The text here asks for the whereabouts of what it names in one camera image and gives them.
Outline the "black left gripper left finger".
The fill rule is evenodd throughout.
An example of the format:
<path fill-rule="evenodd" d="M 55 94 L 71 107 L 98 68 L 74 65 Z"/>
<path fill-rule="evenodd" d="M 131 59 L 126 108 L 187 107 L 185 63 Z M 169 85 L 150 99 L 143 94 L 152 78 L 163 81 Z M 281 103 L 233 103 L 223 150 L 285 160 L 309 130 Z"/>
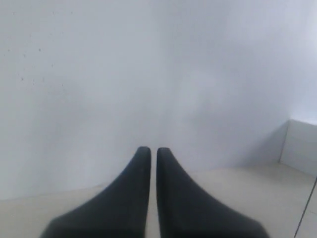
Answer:
<path fill-rule="evenodd" d="M 43 238 L 143 238 L 151 181 L 151 150 L 142 146 L 121 174 L 81 206 L 50 221 Z"/>

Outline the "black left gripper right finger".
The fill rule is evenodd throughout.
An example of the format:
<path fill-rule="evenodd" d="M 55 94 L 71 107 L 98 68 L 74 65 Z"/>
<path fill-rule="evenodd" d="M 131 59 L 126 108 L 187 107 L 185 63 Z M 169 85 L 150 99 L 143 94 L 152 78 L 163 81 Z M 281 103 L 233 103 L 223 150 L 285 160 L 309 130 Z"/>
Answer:
<path fill-rule="evenodd" d="M 157 150 L 156 193 L 162 238 L 267 238 L 265 228 L 221 203 L 181 167 L 169 148 Z"/>

